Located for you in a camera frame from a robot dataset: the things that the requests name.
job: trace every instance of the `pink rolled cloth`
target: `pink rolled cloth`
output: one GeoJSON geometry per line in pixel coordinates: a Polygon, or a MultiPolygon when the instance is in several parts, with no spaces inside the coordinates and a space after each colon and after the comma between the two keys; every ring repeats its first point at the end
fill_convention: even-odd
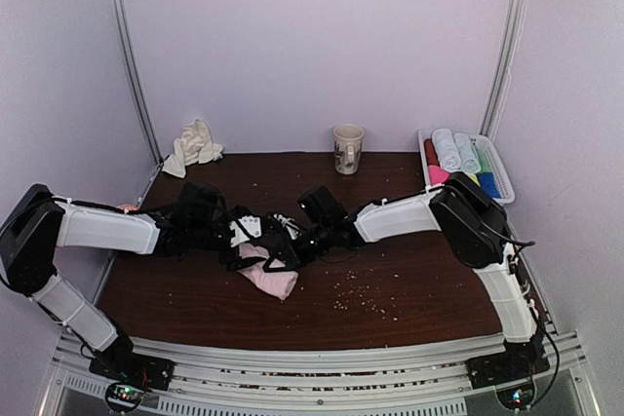
{"type": "MultiPolygon", "coordinates": [[[[241,258],[262,257],[269,258],[269,252],[264,247],[252,246],[251,244],[241,244],[238,247],[238,253],[241,258]]],[[[248,278],[255,286],[272,296],[285,300],[293,291],[296,279],[299,276],[297,272],[275,272],[266,273],[262,270],[266,262],[257,262],[251,267],[239,270],[238,273],[248,278]]],[[[273,260],[272,267],[283,267],[284,263],[279,259],[273,260]]]]}
{"type": "Polygon", "coordinates": [[[442,168],[438,168],[437,166],[428,166],[429,168],[429,179],[431,179],[431,185],[444,184],[449,178],[449,173],[443,170],[442,168]]]}

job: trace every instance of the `plastic basket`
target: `plastic basket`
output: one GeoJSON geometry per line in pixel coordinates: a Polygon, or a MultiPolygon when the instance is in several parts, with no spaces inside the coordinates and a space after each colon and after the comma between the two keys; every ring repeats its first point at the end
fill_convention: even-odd
{"type": "MultiPolygon", "coordinates": [[[[420,149],[420,163],[422,164],[422,173],[425,178],[425,190],[431,190],[431,179],[429,178],[429,170],[427,169],[427,160],[425,158],[425,140],[431,137],[433,131],[420,129],[418,130],[418,146],[420,149]]],[[[503,166],[494,144],[489,138],[483,135],[471,135],[468,134],[475,148],[484,154],[484,157],[489,164],[491,172],[494,174],[494,181],[496,188],[500,194],[500,199],[495,199],[501,205],[511,204],[516,200],[516,194],[514,188],[511,185],[507,171],[503,166]]]]}

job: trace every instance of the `white wall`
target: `white wall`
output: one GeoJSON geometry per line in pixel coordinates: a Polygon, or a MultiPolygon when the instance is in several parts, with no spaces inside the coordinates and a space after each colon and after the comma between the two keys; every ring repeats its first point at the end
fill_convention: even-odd
{"type": "MultiPolygon", "coordinates": [[[[0,219],[34,182],[106,203],[136,199],[151,172],[109,0],[0,0],[0,219]]],[[[59,268],[89,296],[104,252],[59,268]]],[[[2,414],[33,414],[59,330],[0,288],[2,414]]]]}
{"type": "Polygon", "coordinates": [[[413,151],[481,123],[508,0],[126,0],[159,144],[196,117],[226,151],[413,151]]]}
{"type": "Polygon", "coordinates": [[[624,388],[624,0],[528,0],[496,146],[552,312],[577,328],[608,415],[624,388]]]}

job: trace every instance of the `white mug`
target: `white mug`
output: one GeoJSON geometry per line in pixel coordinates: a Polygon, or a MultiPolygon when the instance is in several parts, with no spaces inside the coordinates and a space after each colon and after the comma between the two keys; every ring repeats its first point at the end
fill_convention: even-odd
{"type": "Polygon", "coordinates": [[[360,165],[364,129],[345,124],[333,129],[333,156],[335,170],[341,174],[353,174],[360,165]]]}

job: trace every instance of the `green cloth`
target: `green cloth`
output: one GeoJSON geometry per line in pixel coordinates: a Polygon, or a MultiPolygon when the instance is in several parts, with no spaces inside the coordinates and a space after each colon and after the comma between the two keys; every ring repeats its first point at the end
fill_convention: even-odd
{"type": "Polygon", "coordinates": [[[475,148],[475,151],[477,152],[477,157],[479,158],[479,164],[481,165],[480,174],[483,172],[491,172],[486,155],[484,155],[484,153],[479,151],[477,148],[475,148]]]}

